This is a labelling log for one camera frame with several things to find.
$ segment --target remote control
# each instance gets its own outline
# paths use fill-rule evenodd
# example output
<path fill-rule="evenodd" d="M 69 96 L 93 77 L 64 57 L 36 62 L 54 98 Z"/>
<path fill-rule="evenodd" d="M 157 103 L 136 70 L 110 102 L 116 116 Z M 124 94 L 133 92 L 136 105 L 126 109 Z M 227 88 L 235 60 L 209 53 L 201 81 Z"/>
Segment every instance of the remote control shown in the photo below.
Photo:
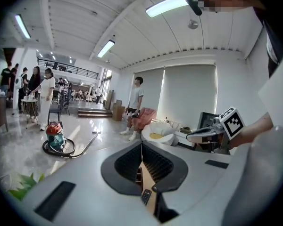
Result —
<path fill-rule="evenodd" d="M 143 203 L 145 204 L 145 205 L 147 205 L 147 203 L 148 203 L 148 201 L 149 201 L 149 198 L 150 198 L 150 196 L 151 196 L 151 190 L 148 190 L 148 189 L 146 189 L 144 192 L 143 192 L 143 194 L 142 194 L 142 196 L 141 196 L 141 200 L 143 201 Z"/>

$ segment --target balcony railing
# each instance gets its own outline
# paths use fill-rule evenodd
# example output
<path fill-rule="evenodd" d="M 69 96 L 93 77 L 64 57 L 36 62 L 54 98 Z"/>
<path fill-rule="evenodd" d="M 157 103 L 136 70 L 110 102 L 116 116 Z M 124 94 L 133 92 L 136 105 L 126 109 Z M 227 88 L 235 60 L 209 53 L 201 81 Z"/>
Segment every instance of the balcony railing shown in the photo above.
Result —
<path fill-rule="evenodd" d="M 39 67 L 42 67 L 42 68 L 51 68 L 54 70 L 65 71 L 68 73 L 75 73 L 75 74 L 86 76 L 88 78 L 92 78 L 96 80 L 99 77 L 99 73 L 96 73 L 90 70 L 85 70 L 82 68 L 78 68 L 73 65 L 67 65 L 67 64 L 58 63 L 58 62 L 50 61 L 50 60 L 39 59 L 39 58 L 37 58 L 37 61 L 38 61 Z"/>

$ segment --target gray window shade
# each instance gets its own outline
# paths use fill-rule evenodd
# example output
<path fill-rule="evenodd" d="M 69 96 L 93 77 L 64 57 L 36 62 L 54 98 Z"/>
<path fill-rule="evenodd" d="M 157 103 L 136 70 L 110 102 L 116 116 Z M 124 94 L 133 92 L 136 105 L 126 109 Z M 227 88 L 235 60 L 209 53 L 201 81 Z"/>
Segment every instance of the gray window shade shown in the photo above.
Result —
<path fill-rule="evenodd" d="M 143 71 L 134 75 L 134 78 L 143 78 L 141 87 L 144 90 L 144 96 L 142 98 L 141 108 L 158 109 L 163 73 L 164 69 L 156 69 Z"/>
<path fill-rule="evenodd" d="M 161 90 L 158 118 L 196 129 L 201 112 L 214 112 L 215 66 L 168 67 Z"/>

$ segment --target woman in white outfit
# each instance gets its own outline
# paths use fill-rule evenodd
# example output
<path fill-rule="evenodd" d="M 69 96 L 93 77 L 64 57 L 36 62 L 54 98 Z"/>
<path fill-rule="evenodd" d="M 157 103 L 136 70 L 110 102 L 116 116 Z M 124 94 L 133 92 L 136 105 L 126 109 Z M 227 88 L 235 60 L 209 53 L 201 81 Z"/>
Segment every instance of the woman in white outfit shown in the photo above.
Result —
<path fill-rule="evenodd" d="M 32 92 L 36 92 L 41 88 L 41 94 L 40 94 L 40 102 L 41 102 L 41 110 L 40 110 L 40 131 L 45 130 L 45 126 L 47 125 L 47 118 L 48 118 L 48 112 L 50 109 L 50 104 L 52 101 L 52 92 L 55 88 L 55 78 L 53 77 L 53 72 L 50 68 L 45 70 L 45 77 L 42 81 L 42 83 L 34 89 Z"/>

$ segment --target black rectangular slot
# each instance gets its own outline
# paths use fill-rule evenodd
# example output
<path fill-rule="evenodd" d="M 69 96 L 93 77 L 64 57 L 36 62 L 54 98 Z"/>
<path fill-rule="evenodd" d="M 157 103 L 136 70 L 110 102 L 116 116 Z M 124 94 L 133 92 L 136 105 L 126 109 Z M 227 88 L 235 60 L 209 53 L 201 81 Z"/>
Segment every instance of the black rectangular slot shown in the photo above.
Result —
<path fill-rule="evenodd" d="M 52 222 L 74 187 L 75 184 L 73 183 L 65 181 L 61 182 L 34 211 Z"/>
<path fill-rule="evenodd" d="M 218 168 L 223 168 L 223 169 L 227 169 L 228 167 L 228 163 L 225 162 L 220 162 L 220 161 L 214 161 L 214 160 L 207 160 L 205 162 L 205 164 L 214 166 L 214 167 L 218 167 Z"/>

